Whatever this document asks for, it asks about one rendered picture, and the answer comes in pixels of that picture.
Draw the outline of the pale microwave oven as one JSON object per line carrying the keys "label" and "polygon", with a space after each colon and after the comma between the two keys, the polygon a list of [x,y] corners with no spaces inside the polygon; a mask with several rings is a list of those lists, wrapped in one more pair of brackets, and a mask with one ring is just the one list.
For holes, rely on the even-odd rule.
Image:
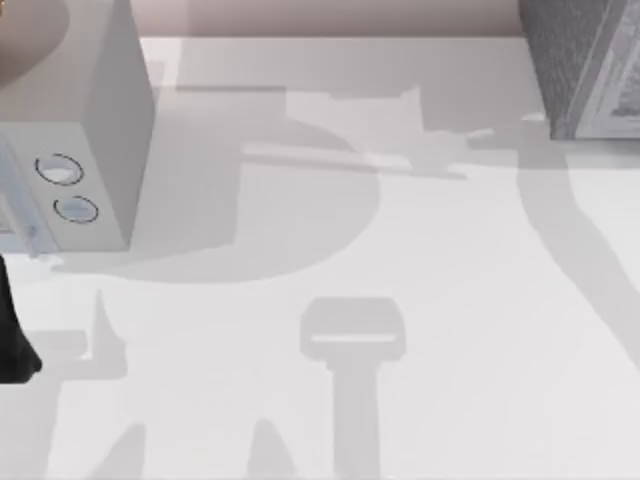
{"label": "pale microwave oven", "polygon": [[[0,0],[0,252],[126,250],[154,121],[131,0]],[[35,159],[53,153],[84,178],[42,179]],[[98,206],[94,222],[55,213],[75,195]]]}

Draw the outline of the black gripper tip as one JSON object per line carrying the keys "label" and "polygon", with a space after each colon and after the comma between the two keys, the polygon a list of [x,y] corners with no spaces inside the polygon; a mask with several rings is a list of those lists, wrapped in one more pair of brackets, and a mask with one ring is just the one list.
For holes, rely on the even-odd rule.
{"label": "black gripper tip", "polygon": [[0,254],[0,385],[26,384],[42,367],[41,357],[18,320],[6,263]]}

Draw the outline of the round microwave knob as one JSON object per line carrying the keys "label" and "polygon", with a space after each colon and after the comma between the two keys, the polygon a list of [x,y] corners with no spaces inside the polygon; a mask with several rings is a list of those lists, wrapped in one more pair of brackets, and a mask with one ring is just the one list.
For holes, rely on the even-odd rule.
{"label": "round microwave knob", "polygon": [[45,181],[57,186],[72,186],[85,176],[83,167],[72,157],[53,153],[35,159],[35,170]]}
{"label": "round microwave knob", "polygon": [[98,206],[79,195],[56,199],[53,209],[61,219],[74,224],[90,224],[99,216]]}

